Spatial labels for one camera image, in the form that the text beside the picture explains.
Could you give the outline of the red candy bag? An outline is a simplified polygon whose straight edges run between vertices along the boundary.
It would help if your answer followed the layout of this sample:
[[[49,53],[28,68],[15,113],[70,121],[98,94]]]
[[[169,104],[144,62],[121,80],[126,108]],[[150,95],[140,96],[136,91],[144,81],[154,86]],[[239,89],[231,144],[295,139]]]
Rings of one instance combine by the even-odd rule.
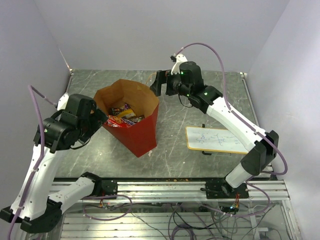
[[[124,121],[121,117],[109,115],[107,120],[109,127],[129,128],[131,125]]]

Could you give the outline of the red paper bag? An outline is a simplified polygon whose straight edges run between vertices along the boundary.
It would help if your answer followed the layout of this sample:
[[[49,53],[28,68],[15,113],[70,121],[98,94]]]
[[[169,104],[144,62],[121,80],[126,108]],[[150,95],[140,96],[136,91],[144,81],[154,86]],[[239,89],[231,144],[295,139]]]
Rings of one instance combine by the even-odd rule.
[[[157,146],[159,100],[148,86],[119,79],[99,89],[93,99],[108,116],[103,127],[136,157]]]

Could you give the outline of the purple snack pack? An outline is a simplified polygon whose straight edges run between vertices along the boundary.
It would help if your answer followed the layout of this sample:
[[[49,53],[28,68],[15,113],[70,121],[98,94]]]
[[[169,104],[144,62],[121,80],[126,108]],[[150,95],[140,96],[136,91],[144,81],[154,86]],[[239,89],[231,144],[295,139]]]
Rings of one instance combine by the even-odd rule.
[[[131,107],[129,104],[125,103],[123,106],[121,107],[114,107],[114,108],[111,108],[111,113],[114,115],[114,116],[117,116],[119,115],[120,113],[126,111],[126,110],[129,110]]]

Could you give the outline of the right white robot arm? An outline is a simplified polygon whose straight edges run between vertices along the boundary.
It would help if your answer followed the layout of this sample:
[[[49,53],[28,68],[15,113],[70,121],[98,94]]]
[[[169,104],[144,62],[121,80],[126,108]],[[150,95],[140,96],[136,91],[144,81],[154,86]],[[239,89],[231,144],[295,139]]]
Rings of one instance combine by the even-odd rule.
[[[233,197],[240,185],[258,176],[275,159],[279,135],[253,124],[232,107],[219,90],[206,85],[201,68],[195,62],[180,63],[176,73],[158,70],[150,90],[159,97],[163,84],[166,85],[166,95],[186,97],[193,107],[219,121],[248,150],[240,163],[221,181],[220,193],[224,197]]]

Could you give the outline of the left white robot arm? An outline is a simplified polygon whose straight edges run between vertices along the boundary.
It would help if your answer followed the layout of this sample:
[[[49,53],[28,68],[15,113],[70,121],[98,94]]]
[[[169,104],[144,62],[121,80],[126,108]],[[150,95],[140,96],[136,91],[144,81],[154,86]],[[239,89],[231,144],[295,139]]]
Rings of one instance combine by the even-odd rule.
[[[0,218],[20,224],[21,230],[29,234],[48,233],[77,201],[98,198],[102,179],[90,172],[56,193],[50,193],[50,188],[68,150],[75,150],[77,142],[86,145],[107,119],[93,98],[64,94],[57,111],[38,125],[23,185],[11,206],[0,211]]]

